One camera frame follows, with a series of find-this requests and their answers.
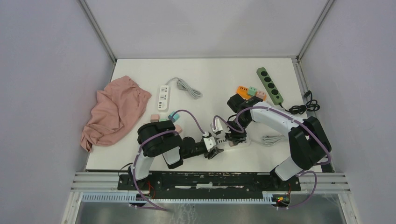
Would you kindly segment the white slim power strip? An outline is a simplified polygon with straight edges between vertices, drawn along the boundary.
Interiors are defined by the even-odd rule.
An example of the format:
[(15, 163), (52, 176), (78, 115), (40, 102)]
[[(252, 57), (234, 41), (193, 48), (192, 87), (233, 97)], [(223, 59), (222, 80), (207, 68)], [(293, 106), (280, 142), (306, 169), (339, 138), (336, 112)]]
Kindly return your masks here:
[(233, 150), (233, 149), (241, 149), (241, 148), (246, 148), (250, 145), (251, 140), (247, 137), (245, 141), (239, 142), (238, 144), (234, 144), (230, 140), (226, 140), (225, 138), (221, 138), (217, 140), (217, 147), (219, 149), (223, 149), (225, 151), (227, 150)]

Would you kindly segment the white USB power strip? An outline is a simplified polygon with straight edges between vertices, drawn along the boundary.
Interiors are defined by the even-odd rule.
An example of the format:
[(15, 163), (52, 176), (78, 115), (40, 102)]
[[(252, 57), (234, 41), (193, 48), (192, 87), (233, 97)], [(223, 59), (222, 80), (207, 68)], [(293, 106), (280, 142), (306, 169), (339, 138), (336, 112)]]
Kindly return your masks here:
[(157, 110), (159, 112), (167, 112), (170, 104), (170, 87), (161, 85), (158, 90)]

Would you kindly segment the pink adapter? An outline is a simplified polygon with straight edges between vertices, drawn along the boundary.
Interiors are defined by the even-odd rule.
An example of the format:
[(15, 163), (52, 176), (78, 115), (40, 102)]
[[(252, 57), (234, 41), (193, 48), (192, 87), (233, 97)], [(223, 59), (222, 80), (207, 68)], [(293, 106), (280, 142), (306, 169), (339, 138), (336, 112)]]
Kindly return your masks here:
[(257, 91), (255, 96), (262, 99), (263, 101), (265, 101), (267, 98), (267, 94), (263, 91)]

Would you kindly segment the green adapter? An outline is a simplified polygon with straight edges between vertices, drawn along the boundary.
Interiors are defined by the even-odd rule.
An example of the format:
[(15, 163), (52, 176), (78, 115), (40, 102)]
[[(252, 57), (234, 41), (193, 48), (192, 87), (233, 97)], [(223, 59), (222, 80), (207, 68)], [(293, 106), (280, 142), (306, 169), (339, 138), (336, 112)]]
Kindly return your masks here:
[(257, 89), (255, 87), (250, 86), (247, 90), (247, 95), (248, 96), (255, 96), (257, 93)]

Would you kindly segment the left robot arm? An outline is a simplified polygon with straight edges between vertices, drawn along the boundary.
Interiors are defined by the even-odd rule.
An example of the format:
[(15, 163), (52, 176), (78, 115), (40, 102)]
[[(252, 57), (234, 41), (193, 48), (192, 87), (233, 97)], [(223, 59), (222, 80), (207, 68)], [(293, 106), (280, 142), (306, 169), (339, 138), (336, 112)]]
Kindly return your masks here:
[(150, 167), (157, 156), (162, 156), (169, 169), (175, 169), (184, 163), (184, 159), (203, 155), (212, 159), (224, 152), (219, 148), (218, 138), (205, 132), (201, 141), (192, 137), (182, 138), (176, 126), (169, 120), (144, 124), (138, 131), (138, 154), (128, 169), (129, 184), (137, 190), (147, 184)]

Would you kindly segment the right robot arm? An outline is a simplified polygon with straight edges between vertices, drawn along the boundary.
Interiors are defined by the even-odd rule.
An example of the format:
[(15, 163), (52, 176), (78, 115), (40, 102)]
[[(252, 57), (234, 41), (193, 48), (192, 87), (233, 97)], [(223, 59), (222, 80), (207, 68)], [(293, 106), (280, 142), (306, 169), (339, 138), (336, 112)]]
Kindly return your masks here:
[(227, 105), (236, 114), (233, 121), (225, 122), (228, 127), (225, 139), (233, 145), (246, 140), (246, 128), (251, 122), (265, 124), (287, 138), (290, 156), (270, 172), (269, 183), (273, 189), (282, 190), (291, 177), (331, 162), (331, 145), (317, 118), (302, 119), (258, 97), (244, 99), (239, 94), (230, 97)]

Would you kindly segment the teal USB adapter plug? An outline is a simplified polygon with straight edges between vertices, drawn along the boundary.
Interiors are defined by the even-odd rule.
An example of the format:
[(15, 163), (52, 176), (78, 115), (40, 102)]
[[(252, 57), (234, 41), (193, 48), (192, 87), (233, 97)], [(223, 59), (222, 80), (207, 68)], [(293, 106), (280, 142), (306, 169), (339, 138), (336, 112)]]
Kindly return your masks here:
[(168, 119), (172, 122), (176, 122), (180, 118), (180, 115), (177, 112), (172, 112), (169, 114)]

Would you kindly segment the orange power strip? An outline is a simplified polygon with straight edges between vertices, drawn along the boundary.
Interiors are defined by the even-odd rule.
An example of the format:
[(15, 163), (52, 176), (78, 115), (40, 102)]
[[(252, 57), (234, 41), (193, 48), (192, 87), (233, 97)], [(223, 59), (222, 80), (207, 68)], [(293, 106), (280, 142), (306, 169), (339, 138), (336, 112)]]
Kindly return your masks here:
[(239, 86), (239, 87), (237, 88), (236, 93), (239, 94), (239, 95), (240, 95), (242, 98), (244, 98), (244, 99), (250, 99), (250, 98), (252, 98), (252, 97), (247, 95), (247, 90), (248, 90), (248, 88), (249, 88), (249, 87)]

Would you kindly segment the green power strip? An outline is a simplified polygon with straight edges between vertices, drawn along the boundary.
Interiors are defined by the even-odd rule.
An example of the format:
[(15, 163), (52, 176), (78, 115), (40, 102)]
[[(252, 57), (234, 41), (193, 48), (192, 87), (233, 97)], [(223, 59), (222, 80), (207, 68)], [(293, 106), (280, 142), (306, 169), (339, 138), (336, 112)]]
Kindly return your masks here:
[(264, 67), (260, 67), (257, 69), (256, 74), (266, 89), (273, 104), (281, 105), (283, 103), (283, 97), (281, 96), (267, 70)]

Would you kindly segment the pink adapter plug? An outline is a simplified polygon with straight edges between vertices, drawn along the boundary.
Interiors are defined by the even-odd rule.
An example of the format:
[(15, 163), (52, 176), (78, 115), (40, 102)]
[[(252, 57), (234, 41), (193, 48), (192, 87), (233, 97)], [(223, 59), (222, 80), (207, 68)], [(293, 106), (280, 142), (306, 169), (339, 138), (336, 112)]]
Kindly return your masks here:
[(161, 119), (159, 114), (151, 114), (150, 122), (158, 122)]
[(183, 131), (183, 129), (180, 125), (175, 125), (175, 131), (178, 133), (181, 133)]

